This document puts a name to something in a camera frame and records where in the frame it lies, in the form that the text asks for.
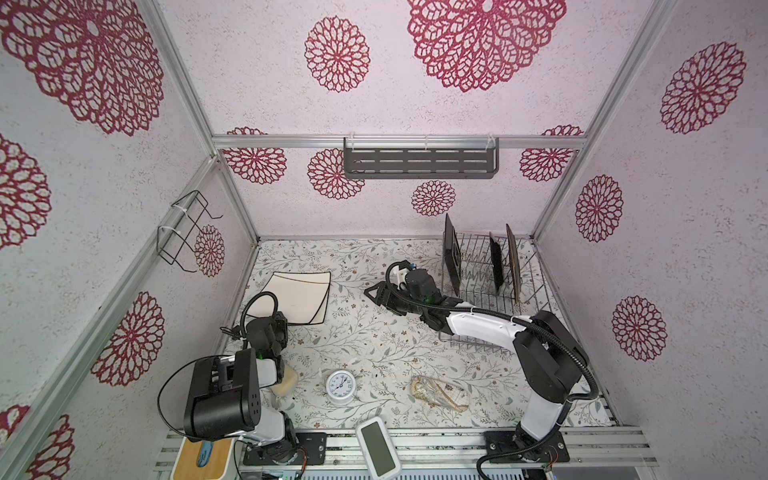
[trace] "clock face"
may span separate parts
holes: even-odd
[[[339,372],[328,381],[329,393],[337,398],[345,397],[352,393],[353,382],[349,373]]]

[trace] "wooden board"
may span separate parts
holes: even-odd
[[[197,466],[197,457],[203,448],[202,442],[192,443],[184,439],[181,451],[176,459],[173,480],[220,480],[230,468],[233,460],[233,440],[225,439],[214,442],[214,450],[210,454],[210,460],[204,467]]]

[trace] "dish rack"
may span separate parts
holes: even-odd
[[[520,264],[520,302],[515,302],[512,287],[512,271],[509,266],[508,240],[505,236],[494,236],[502,248],[502,270],[504,283],[496,291],[491,261],[491,237],[476,233],[456,232],[461,255],[460,286],[458,297],[466,302],[508,315],[534,315],[539,310],[555,310],[560,315],[554,295],[549,289],[541,265],[538,251],[531,239],[518,239],[518,262]],[[442,262],[441,291],[445,295],[454,295],[445,260]],[[478,351],[501,349],[500,346],[480,339],[448,335],[439,332],[438,339],[457,345],[459,348],[474,348]]]

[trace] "black cable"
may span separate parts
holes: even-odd
[[[304,455],[304,460],[301,464],[301,472],[299,472],[299,476],[296,477],[296,480],[301,480],[301,478],[304,476],[304,472],[306,472],[306,463],[310,459],[310,454],[304,447],[299,447],[299,450],[301,450],[302,455]]]
[[[231,356],[231,355],[207,355],[207,356],[201,356],[199,359],[194,359],[191,362],[184,363],[177,371],[173,372],[169,377],[168,380],[165,381],[163,386],[160,387],[160,392],[157,392],[157,413],[160,414],[160,418],[163,419],[163,423],[165,423],[166,427],[173,430],[174,432],[178,433],[179,435],[192,440],[193,442],[200,442],[207,440],[208,442],[216,442],[221,439],[233,439],[235,437],[238,437],[239,435],[226,435],[223,437],[219,437],[217,439],[204,439],[202,437],[196,437],[194,435],[187,435],[186,433],[177,430],[174,426],[172,426],[166,419],[165,415],[163,415],[163,410],[160,408],[160,396],[163,394],[163,390],[168,385],[168,383],[183,369],[187,368],[188,366],[195,363],[197,360],[205,360],[205,359],[214,359],[214,358],[220,358],[223,356]]]
[[[235,470],[237,470],[237,477],[240,480],[243,480],[243,476],[240,474],[240,467],[237,466],[237,455],[235,455],[235,448],[237,447],[238,442],[242,443],[243,445],[246,444],[242,440],[235,440],[234,445],[232,445],[232,459],[235,461]]]
[[[259,292],[256,295],[254,295],[253,297],[251,297],[250,300],[248,300],[248,303],[246,303],[245,307],[243,307],[243,313],[240,314],[240,334],[245,339],[243,341],[243,350],[248,348],[248,337],[246,336],[246,331],[245,331],[245,316],[247,315],[247,312],[248,312],[248,309],[250,308],[250,306],[253,305],[253,302],[257,301],[259,298],[261,298],[262,296],[265,296],[265,295],[271,296],[272,300],[274,301],[274,307],[272,308],[272,317],[274,318],[274,316],[277,315],[277,296],[275,296],[274,293],[272,293],[272,292]]]
[[[413,270],[413,266],[411,263],[406,261],[395,262],[389,267],[387,267],[386,274],[384,276],[384,282],[387,288],[389,289],[389,291],[392,292],[394,296],[396,296],[403,302],[410,303],[411,305],[418,306],[420,308],[426,308],[429,310],[438,310],[442,312],[484,313],[485,315],[496,316],[500,319],[504,319],[509,322],[515,323],[517,325],[524,326],[526,329],[530,329],[536,332],[539,336],[544,338],[547,342],[557,346],[560,350],[565,352],[565,354],[568,355],[568,357],[570,357],[573,363],[576,364],[576,367],[584,376],[584,379],[587,380],[587,384],[589,384],[589,393],[572,393],[568,395],[568,397],[566,397],[567,401],[573,402],[574,400],[594,400],[600,394],[600,391],[598,388],[598,382],[594,379],[592,372],[590,372],[589,368],[587,368],[587,366],[584,364],[584,361],[581,359],[581,357],[576,352],[569,349],[557,336],[553,335],[552,333],[549,333],[545,328],[542,328],[534,324],[533,322],[526,322],[524,320],[519,320],[514,318],[512,315],[495,312],[494,310],[467,307],[467,306],[440,306],[440,305],[432,305],[429,303],[422,303],[422,302],[416,301],[411,297],[400,293],[400,290],[398,290],[395,284],[389,280],[389,274],[392,272],[392,269],[394,269],[396,266],[402,266],[404,268],[407,268],[408,270]]]

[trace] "yellow sponge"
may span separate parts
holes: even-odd
[[[299,374],[296,373],[296,370],[286,365],[285,373],[283,374],[283,381],[276,385],[272,385],[270,388],[272,389],[272,393],[274,393],[277,397],[284,397],[287,396],[291,390],[293,390],[293,387],[295,387],[298,382]]]

